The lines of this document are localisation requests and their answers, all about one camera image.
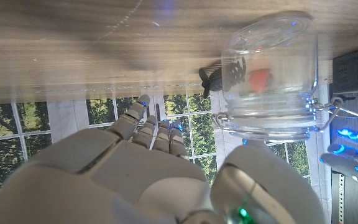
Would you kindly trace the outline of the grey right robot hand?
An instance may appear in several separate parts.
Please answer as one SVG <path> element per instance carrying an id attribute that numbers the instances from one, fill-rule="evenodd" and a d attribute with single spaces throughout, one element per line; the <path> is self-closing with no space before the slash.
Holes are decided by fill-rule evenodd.
<path id="1" fill-rule="evenodd" d="M 0 190 L 0 223 L 324 222 L 311 185 L 263 142 L 237 146 L 210 184 L 177 124 L 135 130 L 149 102 L 31 157 Z"/>

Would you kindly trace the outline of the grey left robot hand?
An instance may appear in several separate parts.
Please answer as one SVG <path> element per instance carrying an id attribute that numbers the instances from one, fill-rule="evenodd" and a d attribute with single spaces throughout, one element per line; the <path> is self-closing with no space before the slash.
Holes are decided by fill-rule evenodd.
<path id="1" fill-rule="evenodd" d="M 340 138 L 358 146 L 358 131 L 343 128 L 336 132 Z M 358 182 L 358 149 L 345 144 L 330 144 L 327 153 L 319 160 Z"/>

